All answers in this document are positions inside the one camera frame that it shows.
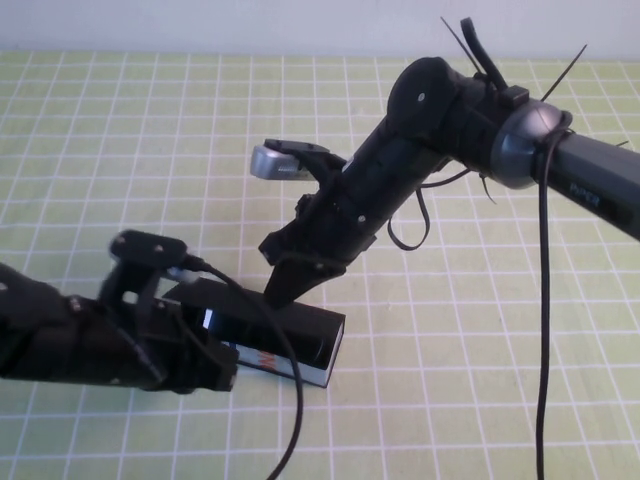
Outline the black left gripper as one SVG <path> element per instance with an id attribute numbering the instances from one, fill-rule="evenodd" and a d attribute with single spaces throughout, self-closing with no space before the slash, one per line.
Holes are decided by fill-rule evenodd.
<path id="1" fill-rule="evenodd" d="M 155 302 L 151 334 L 136 340 L 145 358 L 116 330 L 97 301 L 72 296 L 67 304 L 72 323 L 63 348 L 65 382 L 178 395 L 198 389 L 232 390 L 238 352 L 202 325 L 194 326 L 177 303 Z"/>

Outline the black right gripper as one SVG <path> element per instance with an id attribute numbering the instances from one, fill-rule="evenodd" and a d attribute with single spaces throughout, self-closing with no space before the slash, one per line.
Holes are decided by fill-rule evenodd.
<path id="1" fill-rule="evenodd" d="M 298 162 L 277 171 L 312 176 L 318 190 L 302 196 L 294 219 L 259 246 L 274 267 L 264 290 L 272 308 L 343 276 L 405 201 L 400 162 Z"/>

